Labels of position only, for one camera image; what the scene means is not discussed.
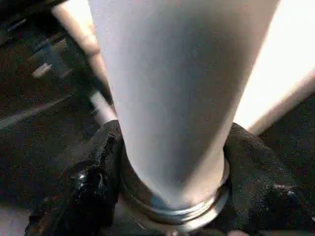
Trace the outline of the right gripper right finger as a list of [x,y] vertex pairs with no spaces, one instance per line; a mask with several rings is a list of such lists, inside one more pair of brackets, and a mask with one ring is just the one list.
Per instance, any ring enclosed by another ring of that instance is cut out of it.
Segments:
[[223,151],[242,230],[314,230],[315,207],[259,137],[233,123]]

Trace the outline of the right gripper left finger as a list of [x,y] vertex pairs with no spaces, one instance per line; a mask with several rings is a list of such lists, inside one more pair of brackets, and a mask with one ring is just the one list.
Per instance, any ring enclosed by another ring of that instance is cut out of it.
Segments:
[[97,132],[88,157],[65,170],[29,217],[31,236],[96,236],[112,225],[124,141],[117,120]]

